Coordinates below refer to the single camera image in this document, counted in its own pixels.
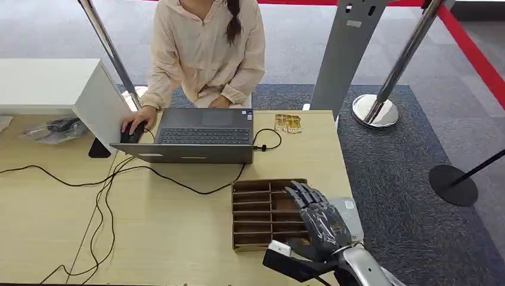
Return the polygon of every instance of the cardboard organizer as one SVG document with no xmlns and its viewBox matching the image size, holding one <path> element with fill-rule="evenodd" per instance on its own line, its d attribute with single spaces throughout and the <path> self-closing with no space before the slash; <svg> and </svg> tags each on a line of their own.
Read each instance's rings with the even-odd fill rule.
<svg viewBox="0 0 505 286">
<path fill-rule="evenodd" d="M 272 240 L 290 238 L 308 242 L 308 232 L 294 200 L 284 191 L 291 181 L 306 179 L 237 181 L 232 184 L 233 249 L 264 250 Z"/>
</svg>

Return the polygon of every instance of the laptop touchpad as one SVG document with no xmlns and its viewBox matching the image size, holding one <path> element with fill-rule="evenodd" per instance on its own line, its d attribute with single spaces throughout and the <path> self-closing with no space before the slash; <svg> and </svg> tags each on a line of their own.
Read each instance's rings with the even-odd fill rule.
<svg viewBox="0 0 505 286">
<path fill-rule="evenodd" d="M 223 112 L 223 110 L 206 110 L 202 115 L 203 125 L 231 125 L 233 123 L 233 114 Z"/>
</svg>

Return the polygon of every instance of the jacket sleeve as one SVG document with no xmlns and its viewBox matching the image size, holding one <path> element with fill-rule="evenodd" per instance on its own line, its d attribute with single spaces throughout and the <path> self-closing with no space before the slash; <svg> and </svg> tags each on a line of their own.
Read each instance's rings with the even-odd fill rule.
<svg viewBox="0 0 505 286">
<path fill-rule="evenodd" d="M 151 62 L 148 90 L 141 98 L 141 105 L 161 109 L 170 105 L 172 92 L 180 86 L 182 71 L 170 27 L 169 11 L 160 4 L 154 13 Z"/>
<path fill-rule="evenodd" d="M 235 76 L 225 85 L 221 94 L 232 104 L 241 104 L 265 74 L 265 32 L 258 3 L 255 1 L 254 26 L 245 43 L 244 59 Z"/>
</svg>

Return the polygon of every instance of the wooden desk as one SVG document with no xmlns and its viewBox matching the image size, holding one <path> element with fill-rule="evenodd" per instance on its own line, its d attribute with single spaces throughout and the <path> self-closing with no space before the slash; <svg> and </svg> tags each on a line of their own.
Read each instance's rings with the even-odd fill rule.
<svg viewBox="0 0 505 286">
<path fill-rule="evenodd" d="M 91 134 L 44 145 L 21 139 L 26 126 L 54 116 L 15 116 L 0 132 L 0 171 L 38 164 L 72 183 L 104 179 L 114 156 L 90 159 Z M 27 169 L 0 175 L 0 281 L 38 283 L 58 265 L 71 266 L 102 186 L 71 188 L 42 171 Z M 65 283 L 56 273 L 48 282 Z"/>
<path fill-rule="evenodd" d="M 246 166 L 241 179 L 306 178 L 328 197 L 350 197 L 331 113 L 257 111 L 255 130 L 273 128 L 276 113 L 300 115 L 303 133 L 282 133 L 282 145 L 277 150 L 256 152 L 254 164 Z M 142 140 L 152 142 L 148 134 Z M 257 145 L 272 146 L 277 141 L 275 134 L 263 132 L 258 136 Z M 124 154 L 118 155 L 115 164 L 124 158 Z M 128 166 L 140 164 L 146 163 L 134 160 Z M 202 191 L 230 182 L 240 170 L 238 165 L 153 164 L 152 167 Z M 208 196 L 198 195 L 140 169 L 117 177 L 109 201 L 115 218 L 116 246 L 112 258 L 101 266 L 91 283 L 299 285 L 264 267 L 263 252 L 232 250 L 230 188 Z M 93 225 L 98 221 L 99 217 L 95 216 Z M 88 250 L 90 232 L 79 253 L 77 271 L 93 265 Z M 108 218 L 96 243 L 99 258 L 108 252 L 110 244 Z M 69 282 L 80 283 L 84 279 L 71 278 Z"/>
</svg>

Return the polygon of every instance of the chrome pole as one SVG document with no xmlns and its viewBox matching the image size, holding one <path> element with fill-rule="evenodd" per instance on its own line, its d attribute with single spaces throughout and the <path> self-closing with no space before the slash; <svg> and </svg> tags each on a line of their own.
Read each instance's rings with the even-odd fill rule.
<svg viewBox="0 0 505 286">
<path fill-rule="evenodd" d="M 124 87 L 132 97 L 133 103 L 135 104 L 137 109 L 140 109 L 141 104 L 139 102 L 139 95 L 135 91 L 135 87 L 132 81 L 130 80 L 128 73 L 126 72 L 126 69 L 124 68 L 123 63 L 121 62 L 121 59 L 119 58 L 116 48 L 112 44 L 112 41 L 109 35 L 107 34 L 107 31 L 105 30 L 104 24 L 102 23 L 100 16 L 98 15 L 95 7 L 93 6 L 93 2 L 91 0 L 77 0 L 77 1 L 84 9 L 84 12 L 88 17 L 91 26 L 93 26 L 93 29 L 100 38 L 100 42 L 104 46 L 104 49 L 107 55 L 109 56 L 112 65 L 116 69 L 117 74 L 119 74 L 119 78 L 121 79 L 121 81 L 124 84 Z"/>
<path fill-rule="evenodd" d="M 361 95 L 353 101 L 353 116 L 358 122 L 370 128 L 387 128 L 398 121 L 398 110 L 388 97 L 428 33 L 442 2 L 443 0 L 432 0 L 424 11 L 379 93 Z"/>
</svg>

